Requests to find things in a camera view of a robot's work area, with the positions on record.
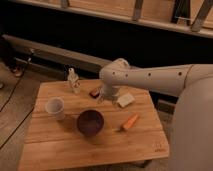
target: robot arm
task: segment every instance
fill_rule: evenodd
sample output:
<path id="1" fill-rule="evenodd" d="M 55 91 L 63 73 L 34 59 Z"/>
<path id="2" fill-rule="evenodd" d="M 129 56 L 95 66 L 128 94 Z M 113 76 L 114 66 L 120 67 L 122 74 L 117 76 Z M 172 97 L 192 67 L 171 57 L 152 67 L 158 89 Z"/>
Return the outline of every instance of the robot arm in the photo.
<path id="1" fill-rule="evenodd" d="M 213 65 L 131 68 L 118 59 L 100 71 L 100 96 L 114 96 L 121 85 L 179 97 L 173 116 L 169 171 L 213 168 Z"/>
<path id="2" fill-rule="evenodd" d="M 180 65 L 159 68 L 131 68 L 124 59 L 117 59 L 100 71 L 104 83 L 101 96 L 117 93 L 117 86 L 143 88 L 161 94 L 179 97 L 190 83 L 213 73 L 213 65 Z"/>

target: table surface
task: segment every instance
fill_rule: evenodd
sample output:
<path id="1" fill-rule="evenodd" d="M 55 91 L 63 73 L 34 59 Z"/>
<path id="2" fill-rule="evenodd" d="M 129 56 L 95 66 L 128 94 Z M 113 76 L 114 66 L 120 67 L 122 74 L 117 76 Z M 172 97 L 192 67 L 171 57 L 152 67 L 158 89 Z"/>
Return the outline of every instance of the table surface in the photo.
<path id="1" fill-rule="evenodd" d="M 122 87 L 119 95 L 129 92 L 135 101 L 120 108 L 90 97 L 89 92 L 101 85 L 100 80 L 81 80 L 80 84 L 79 94 L 71 92 L 68 82 L 41 84 L 19 170 L 64 169 L 168 157 L 168 141 L 148 91 Z M 61 97 L 65 102 L 63 122 L 57 122 L 45 112 L 45 104 L 52 97 Z M 92 138 L 84 137 L 76 126 L 79 114 L 88 109 L 101 112 L 105 120 L 101 132 Z M 118 132 L 132 114 L 139 114 L 139 120 L 127 132 Z"/>

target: shoe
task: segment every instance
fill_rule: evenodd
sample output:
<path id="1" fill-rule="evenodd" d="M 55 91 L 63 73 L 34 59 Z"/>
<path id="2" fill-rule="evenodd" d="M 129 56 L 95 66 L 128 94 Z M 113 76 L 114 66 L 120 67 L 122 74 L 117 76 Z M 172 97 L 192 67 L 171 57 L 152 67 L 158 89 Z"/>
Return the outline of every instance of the shoe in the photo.
<path id="1" fill-rule="evenodd" d="M 0 89 L 4 87 L 4 83 L 0 83 Z"/>
<path id="2" fill-rule="evenodd" d="M 14 77 L 21 77 L 24 73 L 23 68 L 17 66 L 15 69 L 11 69 L 11 72 L 13 73 Z"/>

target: carrot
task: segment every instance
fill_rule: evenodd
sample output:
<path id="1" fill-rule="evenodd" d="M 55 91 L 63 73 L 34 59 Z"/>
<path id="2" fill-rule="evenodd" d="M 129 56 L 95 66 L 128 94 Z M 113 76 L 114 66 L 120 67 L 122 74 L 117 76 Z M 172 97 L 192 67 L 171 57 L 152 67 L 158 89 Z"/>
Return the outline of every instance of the carrot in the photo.
<path id="1" fill-rule="evenodd" d="M 133 126 L 133 124 L 138 120 L 138 118 L 138 114 L 131 116 L 126 122 L 121 125 L 121 128 L 125 131 L 129 130 Z"/>

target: paper cup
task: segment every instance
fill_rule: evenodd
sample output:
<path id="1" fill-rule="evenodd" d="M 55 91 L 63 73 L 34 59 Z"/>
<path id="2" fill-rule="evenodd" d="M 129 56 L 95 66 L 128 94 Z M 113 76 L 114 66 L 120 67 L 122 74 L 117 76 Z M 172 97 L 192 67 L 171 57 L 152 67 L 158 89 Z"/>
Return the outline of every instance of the paper cup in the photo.
<path id="1" fill-rule="evenodd" d="M 51 98 L 45 105 L 47 113 L 53 115 L 56 120 L 61 121 L 65 118 L 64 101 L 61 98 Z"/>

